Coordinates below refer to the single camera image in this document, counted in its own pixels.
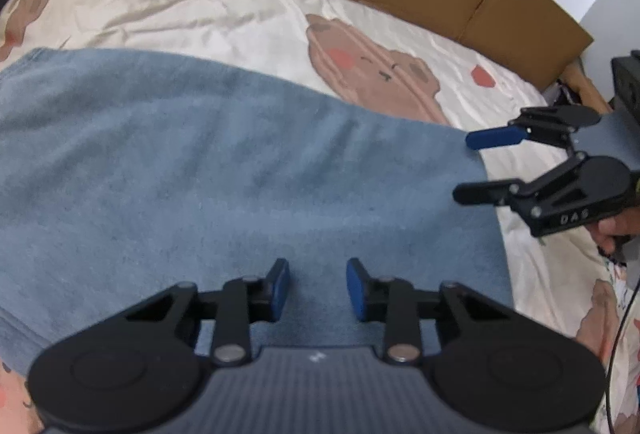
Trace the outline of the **person's right hand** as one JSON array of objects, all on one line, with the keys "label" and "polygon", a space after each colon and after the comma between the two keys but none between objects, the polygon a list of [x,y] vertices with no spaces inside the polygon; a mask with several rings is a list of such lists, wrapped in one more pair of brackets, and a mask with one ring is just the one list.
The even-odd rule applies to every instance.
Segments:
[{"label": "person's right hand", "polygon": [[612,255],[616,250],[616,239],[625,235],[640,233],[640,209],[625,209],[623,212],[588,224],[586,229],[605,256]]}]

